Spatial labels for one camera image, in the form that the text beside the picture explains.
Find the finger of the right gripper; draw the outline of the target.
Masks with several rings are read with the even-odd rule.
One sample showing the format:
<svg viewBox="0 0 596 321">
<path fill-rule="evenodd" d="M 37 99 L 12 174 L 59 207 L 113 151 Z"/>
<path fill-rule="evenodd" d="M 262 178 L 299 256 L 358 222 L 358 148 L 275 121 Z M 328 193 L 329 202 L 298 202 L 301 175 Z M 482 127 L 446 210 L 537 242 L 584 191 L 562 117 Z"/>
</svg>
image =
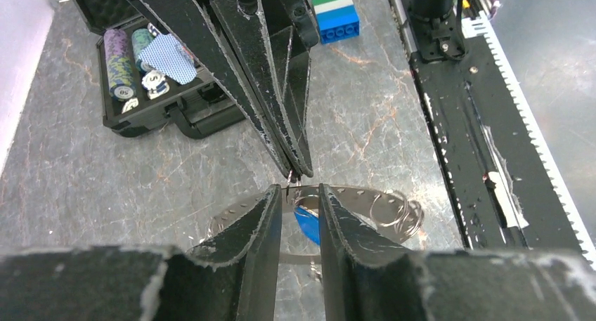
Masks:
<svg viewBox="0 0 596 321">
<path fill-rule="evenodd" d="M 290 160 L 274 137 L 264 109 L 248 76 L 235 57 L 223 30 L 209 12 L 210 0 L 131 0 L 131 5 L 184 45 L 227 96 L 238 106 L 259 134 L 268 153 L 284 177 L 292 175 Z"/>
<path fill-rule="evenodd" d="M 311 177 L 306 134 L 310 50 L 318 43 L 308 0 L 212 0 L 245 76 L 236 103 L 285 177 Z"/>
</svg>

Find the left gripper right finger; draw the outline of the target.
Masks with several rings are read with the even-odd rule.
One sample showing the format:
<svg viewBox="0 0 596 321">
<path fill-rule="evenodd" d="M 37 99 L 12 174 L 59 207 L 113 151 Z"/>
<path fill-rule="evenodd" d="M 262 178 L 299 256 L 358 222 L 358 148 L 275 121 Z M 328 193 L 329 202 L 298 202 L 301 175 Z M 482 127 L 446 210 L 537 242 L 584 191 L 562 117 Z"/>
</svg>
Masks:
<svg viewBox="0 0 596 321">
<path fill-rule="evenodd" d="M 595 271 L 560 250 L 413 251 L 320 184 L 328 320 L 594 320 Z"/>
</svg>

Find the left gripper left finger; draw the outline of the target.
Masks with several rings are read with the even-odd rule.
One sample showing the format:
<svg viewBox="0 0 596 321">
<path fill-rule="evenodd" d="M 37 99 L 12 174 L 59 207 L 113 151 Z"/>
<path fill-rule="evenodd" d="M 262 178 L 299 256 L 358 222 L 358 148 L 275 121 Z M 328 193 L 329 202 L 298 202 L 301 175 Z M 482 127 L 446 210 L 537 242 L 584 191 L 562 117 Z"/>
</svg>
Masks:
<svg viewBox="0 0 596 321">
<path fill-rule="evenodd" d="M 215 236 L 173 245 L 30 247 L 1 253 L 2 320 L 272 320 L 282 190 Z"/>
</svg>

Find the small blue key tag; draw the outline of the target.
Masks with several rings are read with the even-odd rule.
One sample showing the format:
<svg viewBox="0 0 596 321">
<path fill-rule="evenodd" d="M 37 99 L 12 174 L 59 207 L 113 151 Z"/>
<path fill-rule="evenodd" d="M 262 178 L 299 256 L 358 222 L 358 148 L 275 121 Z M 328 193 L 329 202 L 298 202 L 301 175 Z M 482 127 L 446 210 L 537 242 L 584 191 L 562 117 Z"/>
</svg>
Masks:
<svg viewBox="0 0 596 321">
<path fill-rule="evenodd" d="M 296 218 L 302 233 L 313 243 L 320 246 L 320 229 L 318 214 L 303 206 L 294 208 Z"/>
</svg>

